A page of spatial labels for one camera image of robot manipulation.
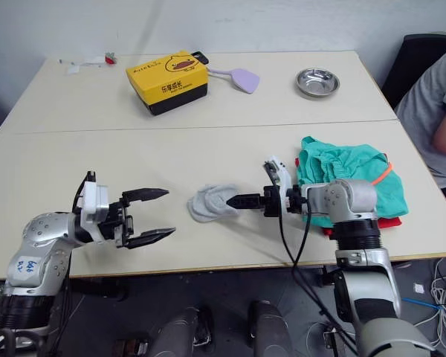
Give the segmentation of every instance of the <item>green towel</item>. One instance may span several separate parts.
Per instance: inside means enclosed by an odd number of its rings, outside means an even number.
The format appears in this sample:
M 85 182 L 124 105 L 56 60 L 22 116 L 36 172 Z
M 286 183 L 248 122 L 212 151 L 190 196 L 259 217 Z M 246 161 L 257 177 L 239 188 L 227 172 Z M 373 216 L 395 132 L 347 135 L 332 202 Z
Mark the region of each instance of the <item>green towel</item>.
M 376 180 L 388 168 L 387 157 L 370 145 L 336 147 L 310 136 L 302 140 L 297 178 L 299 185 L 335 179 Z M 379 217 L 394 218 L 408 213 L 401 179 L 392 170 L 375 185 Z M 331 228 L 327 217 L 313 217 L 311 224 Z

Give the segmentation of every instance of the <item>robotic arm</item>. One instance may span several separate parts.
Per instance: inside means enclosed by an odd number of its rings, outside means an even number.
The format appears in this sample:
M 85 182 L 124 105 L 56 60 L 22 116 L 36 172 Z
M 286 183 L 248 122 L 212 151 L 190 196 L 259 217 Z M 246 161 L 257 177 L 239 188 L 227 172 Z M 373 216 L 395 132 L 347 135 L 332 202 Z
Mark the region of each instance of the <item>robotic arm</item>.
M 337 241 L 339 269 L 334 273 L 337 314 L 353 324 L 358 352 L 363 357 L 439 356 L 412 324 L 399 318 L 401 299 L 388 251 L 381 246 L 375 188 L 367 181 L 338 179 L 329 184 L 291 187 L 284 164 L 271 157 L 264 165 L 272 186 L 264 196 L 234 196 L 237 209 L 263 209 L 264 215 L 288 213 L 327 216 L 334 224 L 330 239 Z
M 111 239 L 117 248 L 133 249 L 173 233 L 175 228 L 161 228 L 132 237 L 133 220 L 127 214 L 131 202 L 156 199 L 168 192 L 158 188 L 126 191 L 118 202 L 109 204 L 107 186 L 96 184 L 95 174 L 89 171 L 70 213 L 44 213 L 25 226 L 22 246 L 10 261 L 0 299 L 0 330 L 25 331 L 38 339 L 47 336 L 54 297 L 67 275 L 74 248 Z M 78 207 L 80 198 L 82 207 Z

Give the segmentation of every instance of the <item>metal bowl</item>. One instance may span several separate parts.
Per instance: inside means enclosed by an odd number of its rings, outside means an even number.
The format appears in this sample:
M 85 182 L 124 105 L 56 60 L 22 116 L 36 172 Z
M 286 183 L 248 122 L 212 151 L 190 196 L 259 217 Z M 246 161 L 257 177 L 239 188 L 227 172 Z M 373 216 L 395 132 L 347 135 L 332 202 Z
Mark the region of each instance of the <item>metal bowl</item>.
M 332 72 L 309 68 L 299 72 L 296 84 L 304 94 L 311 97 L 327 97 L 338 90 L 340 82 Z

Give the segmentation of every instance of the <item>yellow box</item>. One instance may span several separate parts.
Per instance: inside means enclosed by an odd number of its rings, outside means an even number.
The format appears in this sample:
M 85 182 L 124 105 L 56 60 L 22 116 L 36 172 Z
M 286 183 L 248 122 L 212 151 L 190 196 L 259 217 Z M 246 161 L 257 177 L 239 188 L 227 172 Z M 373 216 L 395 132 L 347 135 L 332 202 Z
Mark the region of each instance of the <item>yellow box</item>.
M 187 51 L 127 68 L 126 73 L 132 87 L 154 115 L 207 94 L 207 68 Z

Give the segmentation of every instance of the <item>handwritten label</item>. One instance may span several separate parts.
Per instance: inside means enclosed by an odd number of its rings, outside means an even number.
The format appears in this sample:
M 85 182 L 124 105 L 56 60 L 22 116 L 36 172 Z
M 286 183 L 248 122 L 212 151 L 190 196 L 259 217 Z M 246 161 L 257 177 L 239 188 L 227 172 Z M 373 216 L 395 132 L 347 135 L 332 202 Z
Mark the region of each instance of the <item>handwritten label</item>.
M 28 257 L 22 255 L 16 262 L 13 277 L 19 280 L 26 280 L 35 275 L 39 270 L 40 257 Z

